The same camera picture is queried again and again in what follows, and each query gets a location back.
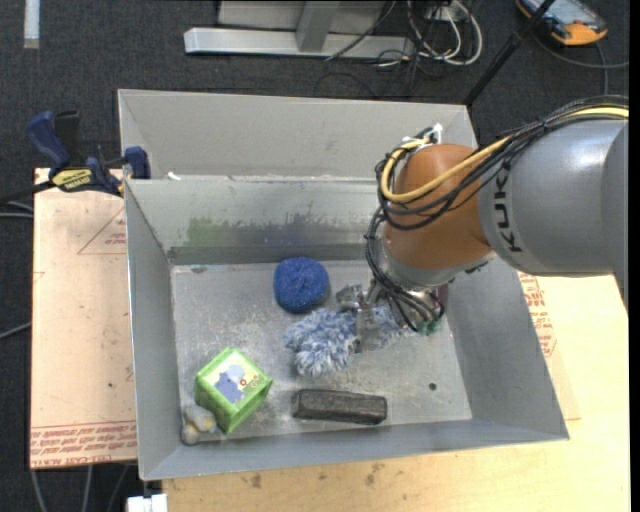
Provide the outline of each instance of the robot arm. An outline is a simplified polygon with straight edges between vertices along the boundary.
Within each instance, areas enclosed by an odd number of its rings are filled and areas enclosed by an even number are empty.
[[[628,307],[628,112],[624,99],[593,98],[477,151],[396,148],[377,168],[368,236],[378,286],[415,309],[418,290],[498,256],[532,275],[615,274]]]

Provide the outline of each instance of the cardboard sheet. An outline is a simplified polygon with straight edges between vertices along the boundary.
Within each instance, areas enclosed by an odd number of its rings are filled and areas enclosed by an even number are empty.
[[[135,460],[122,199],[36,195],[30,466]],[[538,280],[520,273],[566,420],[580,417]]]

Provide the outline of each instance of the orange device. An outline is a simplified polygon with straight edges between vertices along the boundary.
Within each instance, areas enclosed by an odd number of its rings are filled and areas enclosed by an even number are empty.
[[[516,0],[516,5],[530,18],[542,0]],[[543,15],[539,27],[563,46],[595,43],[607,34],[605,21],[579,0],[556,0]]]

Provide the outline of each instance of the cable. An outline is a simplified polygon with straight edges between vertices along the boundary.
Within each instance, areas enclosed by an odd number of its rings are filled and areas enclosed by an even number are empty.
[[[603,66],[607,65],[607,59],[604,56],[604,51],[599,43],[596,43],[598,55],[600,56],[600,62]],[[609,70],[606,67],[602,68],[602,94],[609,94]]]
[[[0,212],[0,219],[33,219],[30,213],[4,213]]]
[[[514,32],[511,34],[505,45],[500,49],[500,51],[496,54],[493,61],[489,65],[489,68],[484,72],[484,74],[480,77],[480,80],[474,85],[473,89],[467,94],[463,103],[471,107],[473,102],[478,97],[478,95],[484,90],[487,84],[493,79],[496,73],[500,70],[500,68],[504,65],[505,62],[509,59],[509,57],[516,51],[523,38],[533,29],[533,27],[542,19],[544,14],[547,12],[549,7],[553,4],[555,0],[544,0],[540,6],[536,9],[535,13],[529,20],[526,25],[518,32]]]
[[[18,201],[9,201],[7,203],[7,206],[13,206],[14,208],[19,208],[20,210],[25,210],[31,213],[34,212],[32,206],[29,206],[28,204],[24,204],[24,203],[19,203]]]
[[[424,227],[446,212],[459,208],[467,202],[487,184],[486,175],[488,173],[495,174],[500,169],[510,168],[513,161],[519,157],[524,149],[547,133],[583,120],[628,119],[628,117],[629,107],[626,97],[598,96],[577,100],[557,109],[544,119],[502,135],[497,142],[479,148],[458,165],[453,166],[422,187],[405,194],[395,194],[392,189],[395,181],[395,169],[398,164],[409,158],[421,145],[432,145],[434,142],[429,141],[426,136],[422,140],[410,139],[392,150],[376,166],[381,215],[390,226],[399,230],[409,231]],[[410,206],[411,203],[428,197],[444,181],[463,170],[466,171],[466,174],[451,190],[431,201],[423,201],[419,205]],[[463,191],[468,191],[469,194],[460,199]],[[399,217],[406,218],[407,216],[417,217],[417,220],[399,221]]]
[[[386,98],[393,84],[397,83],[398,76],[400,75],[401,65],[403,62],[406,62],[409,59],[409,55],[406,53],[408,44],[409,44],[409,39],[407,36],[405,36],[405,43],[402,50],[385,50],[382,53],[380,53],[378,55],[378,58],[373,62],[378,72],[384,71],[385,70],[384,68],[387,68],[389,66],[394,67],[391,77],[387,79],[387,83],[385,84],[384,88],[382,89],[378,97]],[[384,60],[384,56],[388,53],[399,55],[399,58],[396,60],[382,62]]]
[[[592,106],[585,106],[583,108],[580,108],[578,110],[570,110],[566,113],[562,113],[560,114],[559,118],[562,117],[578,117],[578,116],[584,116],[584,115],[613,115],[613,116],[620,116],[620,117],[628,117],[628,109],[625,110],[624,108],[619,108],[619,107],[592,107]],[[554,118],[550,118],[549,120],[547,120],[547,122],[545,124],[540,124],[537,123],[535,124],[536,128],[544,128],[545,130],[548,130],[550,127],[550,124],[548,121],[553,121],[555,120]],[[508,143],[513,142],[514,137],[504,137],[501,138],[500,140],[478,150],[475,151],[474,153],[472,153],[469,157],[467,157],[466,159],[464,159],[462,162],[460,162],[459,164],[455,165],[454,167],[452,167],[451,169],[449,169],[448,171],[446,171],[444,174],[438,176],[437,178],[435,178],[434,180],[424,184],[423,186],[412,190],[410,192],[405,192],[403,194],[395,194],[393,193],[390,188],[389,188],[389,184],[391,182],[391,177],[392,177],[392,173],[395,169],[395,167],[397,166],[398,162],[400,161],[401,157],[404,157],[406,155],[408,155],[408,153],[411,152],[411,150],[415,149],[416,147],[423,145],[425,142],[427,141],[416,141],[416,140],[412,140],[409,141],[403,145],[401,145],[400,147],[396,148],[386,159],[386,162],[384,164],[383,170],[382,170],[382,174],[380,177],[380,192],[382,194],[382,196],[391,201],[392,203],[396,203],[396,204],[406,204],[412,201],[415,201],[416,199],[419,199],[421,197],[424,197],[426,194],[428,194],[429,192],[433,191],[435,188],[437,188],[440,184],[442,184],[444,181],[448,180],[449,178],[451,178],[452,176],[460,173],[461,171],[465,170],[465,169],[469,169],[470,167],[473,167],[474,165],[479,164],[480,162],[482,162],[485,158],[487,158],[490,155],[493,155],[494,153],[496,153],[497,151],[500,151],[501,149],[503,149],[505,147],[505,145],[507,145]]]
[[[91,480],[93,478],[93,465],[87,468],[87,480],[84,484],[84,495],[82,497],[82,509],[81,512],[87,512],[89,506],[89,494],[91,492]]]
[[[29,327],[31,327],[31,322],[27,322],[26,324],[19,325],[18,327],[14,327],[13,329],[9,329],[8,331],[5,331],[2,334],[0,334],[0,340],[4,340],[6,338],[9,338],[9,337],[13,336],[14,334],[18,334],[21,331],[25,331]]]
[[[377,231],[382,222],[384,221],[384,215],[382,209],[378,208],[371,218],[366,238],[365,257],[369,268],[373,274],[374,280],[384,290],[386,298],[389,304],[392,306],[392,311],[399,314],[402,317],[402,321],[396,318],[398,324],[404,323],[411,330],[419,333],[429,333],[433,330],[435,324],[444,315],[444,306],[440,303],[438,298],[433,293],[427,295],[433,302],[433,306],[412,295],[406,291],[403,287],[396,284],[391,277],[382,271],[376,261],[375,253],[376,248],[374,244],[380,243],[380,238],[377,236]],[[409,308],[414,313],[418,314],[421,318],[419,323],[414,323],[404,311],[402,305]]]
[[[0,204],[7,204],[14,202],[14,199],[22,199],[23,197],[32,196],[33,194],[37,194],[38,192],[42,192],[43,190],[47,190],[55,187],[51,181],[45,181],[43,183],[39,183],[37,185],[32,185],[31,187],[23,190],[19,190],[17,192],[12,192],[11,194],[7,194],[6,196],[0,197]]]
[[[473,53],[473,55],[471,55],[470,57],[465,57],[464,59],[456,59],[456,57],[460,54],[460,51],[462,50],[462,45],[463,45],[463,37],[462,34],[460,33],[460,30],[458,28],[458,25],[456,24],[456,22],[453,20],[452,16],[451,16],[451,6],[455,6],[456,9],[459,9],[460,11],[462,11],[466,17],[466,19],[469,21],[469,23],[471,24],[471,28],[472,28],[472,45],[473,45],[473,39],[475,38],[476,40],[476,50]],[[438,18],[435,18],[434,16],[437,16],[438,13],[444,13],[444,15],[447,18],[446,24],[447,26],[450,28],[450,30],[453,32],[454,36],[455,36],[455,48],[454,49],[449,49],[446,50],[444,52],[436,52],[433,48],[433,44],[427,44],[427,42],[424,40],[424,37],[421,37],[421,32],[418,29],[416,23],[415,23],[415,19],[414,16],[416,16],[418,19],[420,19],[423,23],[429,23],[431,26],[434,25],[434,23],[438,23]],[[471,14],[471,12],[469,11],[469,9],[467,9],[467,7],[465,7],[461,2],[459,2],[458,0],[454,0],[451,5],[449,7],[438,7],[433,9],[430,12],[431,18],[424,18],[422,16],[419,16],[416,13],[415,10],[415,6],[412,0],[407,0],[407,16],[408,16],[408,21],[409,21],[409,25],[410,27],[413,29],[414,34],[417,36],[418,38],[418,44],[416,45],[416,47],[419,48],[424,48],[427,50],[427,52],[423,52],[418,50],[418,55],[420,57],[425,57],[425,58],[430,58],[436,61],[441,61],[444,62],[446,64],[451,64],[454,66],[468,66],[470,64],[473,64],[474,62],[476,62],[478,60],[478,58],[480,57],[481,53],[482,53],[482,49],[483,49],[483,37],[482,37],[482,30],[480,29],[480,25],[478,23],[478,21],[476,20],[475,16],[473,16]]]
[[[330,57],[327,57],[325,59],[325,62],[329,62],[332,61],[334,59],[337,59],[339,57],[342,57],[345,53],[347,53],[349,50],[352,50],[353,48],[355,48],[358,44],[360,44],[360,42],[367,37],[368,35],[370,35],[376,28],[378,28],[378,26],[387,18],[387,16],[389,16],[389,14],[391,13],[391,11],[393,10],[393,8],[396,5],[396,0],[393,0],[391,2],[391,4],[389,5],[389,8],[387,9],[387,11],[380,16],[380,18],[378,18],[378,21],[376,21],[373,25],[371,25],[365,32],[363,32],[362,34],[360,34],[356,39],[354,39],[351,43],[349,43],[347,46],[345,46],[344,48],[342,48],[342,50],[337,51],[336,53],[334,53],[333,55],[331,55]]]
[[[535,34],[534,34],[533,38],[542,47],[542,49],[545,50],[547,53],[553,55],[554,57],[556,57],[556,58],[558,58],[558,59],[560,59],[560,60],[562,60],[564,62],[568,62],[569,64],[573,64],[574,66],[581,66],[583,68],[590,68],[590,69],[619,69],[619,68],[625,68],[625,67],[629,66],[629,61],[620,62],[620,63],[617,63],[617,64],[589,64],[589,63],[586,63],[586,62],[580,62],[580,61],[577,61],[577,60],[568,59],[564,55],[560,55],[558,52],[554,52],[546,44],[544,44],[542,41],[540,41],[540,39],[537,36],[535,36]]]
[[[411,12],[410,4],[408,3],[407,6],[409,7],[408,11]],[[409,70],[411,71],[411,74],[409,76],[409,80],[406,82],[404,96],[408,97],[411,95],[413,84],[415,82],[416,71],[418,70],[418,61],[420,60],[420,51],[418,50],[418,48],[426,45],[425,40],[433,30],[433,26],[433,24],[430,24],[428,27],[425,27],[422,32],[418,31],[417,29],[415,31],[416,35],[418,36],[418,42],[415,44],[415,50],[409,60]]]
[[[124,468],[122,469],[116,486],[114,487],[113,492],[111,493],[111,497],[109,498],[106,512],[111,512],[111,509],[113,508],[113,505],[115,504],[118,497],[118,493],[120,492],[120,487],[122,487],[122,482],[124,482],[124,477],[127,476],[127,472],[129,471],[130,467],[131,466],[129,464],[125,464]]]
[[[322,82],[324,82],[327,78],[331,78],[334,76],[341,76],[344,78],[350,78],[351,80],[354,80],[356,82],[358,82],[362,87],[364,87],[369,94],[371,95],[371,97],[373,98],[377,98],[378,97],[378,93],[375,91],[375,89],[373,87],[371,87],[371,85],[369,85],[367,82],[365,82],[362,78],[360,78],[358,75],[354,75],[353,73],[327,73],[326,75],[323,75],[322,77],[320,77],[320,79],[318,79],[318,81],[315,83],[315,85],[313,86],[313,96],[317,96],[318,94],[318,87],[320,87],[320,84]]]
[[[42,496],[42,490],[40,489],[40,482],[38,481],[38,475],[35,471],[31,471],[31,482],[33,482],[33,490],[36,493],[36,499],[38,500],[38,506],[40,507],[40,512],[48,512],[47,506],[44,503],[44,498]]]

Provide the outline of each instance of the black carpet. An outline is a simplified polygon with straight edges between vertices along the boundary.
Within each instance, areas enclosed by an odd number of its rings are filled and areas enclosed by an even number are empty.
[[[559,58],[531,34],[526,37],[471,105],[480,143],[578,98],[603,92],[628,96],[629,67],[619,64],[629,59],[630,1],[590,3],[609,26],[599,47],[564,49]],[[431,61],[415,71],[405,67],[381,72],[370,63],[349,59],[187,56],[184,32],[215,22],[214,2],[204,1],[43,1],[40,48],[25,49],[24,2],[4,1],[0,196],[28,187],[32,169],[50,165],[30,145],[25,131],[42,110],[79,110],[85,151],[95,154],[100,146],[107,159],[117,156],[119,88],[463,103],[510,36],[526,23],[513,0],[476,0],[472,5],[484,34],[482,55],[473,65]],[[392,14],[378,33],[406,32],[404,2]],[[9,211],[16,210],[0,207],[0,212]],[[0,336],[30,320],[32,236],[30,219],[0,218]],[[1,512],[38,510],[26,459],[29,382],[30,333],[24,330],[0,339]],[[89,510],[106,509],[122,469],[94,468]],[[86,472],[78,468],[40,473],[49,510],[80,510]],[[135,468],[129,469],[121,496],[142,492]],[[116,502],[114,510],[119,510],[121,501]]]

